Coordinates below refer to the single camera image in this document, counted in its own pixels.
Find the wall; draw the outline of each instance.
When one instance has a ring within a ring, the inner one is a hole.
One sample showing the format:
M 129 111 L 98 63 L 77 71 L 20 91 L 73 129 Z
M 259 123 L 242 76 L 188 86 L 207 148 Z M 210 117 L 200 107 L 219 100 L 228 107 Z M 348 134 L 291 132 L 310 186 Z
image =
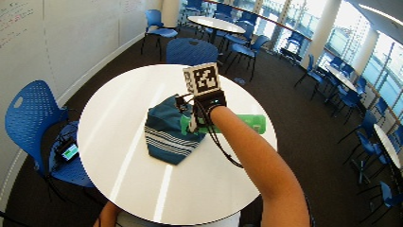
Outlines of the wall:
M 13 96 L 42 79 L 61 106 L 143 37 L 143 11 L 161 9 L 161 4 L 161 0 L 0 0 L 0 210 L 26 157 L 4 130 Z

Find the phone screen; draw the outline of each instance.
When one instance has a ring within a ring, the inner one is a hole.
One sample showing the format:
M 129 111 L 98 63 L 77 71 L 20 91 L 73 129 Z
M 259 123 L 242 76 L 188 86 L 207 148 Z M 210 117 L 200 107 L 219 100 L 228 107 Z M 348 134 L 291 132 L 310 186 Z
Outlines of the phone screen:
M 78 147 L 77 147 L 77 144 L 73 143 L 73 144 L 70 144 L 70 146 L 67 147 L 67 149 L 63 151 L 63 153 L 61 155 L 62 155 L 62 158 L 66 161 L 69 161 L 77 153 L 78 153 Z

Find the skin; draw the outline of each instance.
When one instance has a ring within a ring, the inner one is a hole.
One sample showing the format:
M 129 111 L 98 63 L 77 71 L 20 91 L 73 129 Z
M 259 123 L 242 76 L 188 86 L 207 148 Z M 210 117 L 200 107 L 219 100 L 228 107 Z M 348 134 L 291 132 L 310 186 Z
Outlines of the skin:
M 272 146 L 227 107 L 214 108 L 210 117 L 260 192 L 262 226 L 310 226 L 300 185 Z

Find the green bottle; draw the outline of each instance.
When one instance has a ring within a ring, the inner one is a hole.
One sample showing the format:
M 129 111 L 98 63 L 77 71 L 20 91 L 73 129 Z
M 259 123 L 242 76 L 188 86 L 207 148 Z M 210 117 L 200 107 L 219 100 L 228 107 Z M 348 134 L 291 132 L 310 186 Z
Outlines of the green bottle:
M 258 132 L 259 134 L 263 134 L 266 131 L 266 117 L 262 114 L 236 114 L 236 116 L 240 118 L 240 120 Z M 179 127 L 181 127 L 181 133 L 185 135 L 187 134 L 187 127 L 188 127 L 188 121 L 190 117 L 186 117 L 185 115 L 181 116 L 179 119 Z M 220 133 L 218 128 L 212 126 L 214 132 Z M 208 133 L 208 130 L 206 127 L 199 128 L 198 132 Z

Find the bag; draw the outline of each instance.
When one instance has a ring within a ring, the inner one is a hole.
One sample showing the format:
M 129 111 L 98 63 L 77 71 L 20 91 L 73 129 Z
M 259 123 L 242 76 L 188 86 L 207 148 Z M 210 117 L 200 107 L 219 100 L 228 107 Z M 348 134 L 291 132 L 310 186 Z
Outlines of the bag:
M 186 135 L 181 133 L 181 115 L 175 106 L 175 96 L 170 96 L 149 109 L 145 123 L 149 154 L 173 165 L 177 165 L 190 155 L 204 137 L 204 133 L 187 133 Z

